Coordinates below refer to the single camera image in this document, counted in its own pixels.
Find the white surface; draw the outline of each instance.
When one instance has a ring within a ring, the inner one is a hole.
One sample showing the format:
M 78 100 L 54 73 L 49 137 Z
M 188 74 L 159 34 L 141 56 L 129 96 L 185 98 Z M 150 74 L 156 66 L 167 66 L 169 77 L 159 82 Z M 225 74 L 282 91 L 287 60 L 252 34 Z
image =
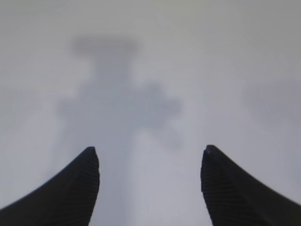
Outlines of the white surface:
M 211 225 L 207 144 L 301 203 L 300 7 L 2 0 L 0 206 L 89 145 L 102 171 L 92 226 Z M 97 50 L 108 35 L 117 54 Z

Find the white floor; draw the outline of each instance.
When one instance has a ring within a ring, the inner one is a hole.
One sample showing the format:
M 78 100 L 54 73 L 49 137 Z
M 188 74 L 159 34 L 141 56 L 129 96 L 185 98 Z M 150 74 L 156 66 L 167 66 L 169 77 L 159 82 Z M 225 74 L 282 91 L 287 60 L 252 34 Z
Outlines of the white floor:
M 0 206 L 89 145 L 102 174 L 92 226 L 211 225 L 207 144 L 301 203 L 300 9 L 1 0 Z

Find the gray surface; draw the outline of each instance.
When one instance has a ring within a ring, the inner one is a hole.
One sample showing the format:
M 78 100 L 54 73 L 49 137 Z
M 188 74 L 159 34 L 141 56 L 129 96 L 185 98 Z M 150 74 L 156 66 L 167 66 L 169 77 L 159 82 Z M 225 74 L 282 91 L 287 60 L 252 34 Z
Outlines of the gray surface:
M 300 1 L 21 2 L 0 2 L 1 206 L 91 143 L 104 191 L 133 226 L 210 225 L 199 181 L 207 144 L 301 202 Z M 96 53 L 108 35 L 135 54 Z

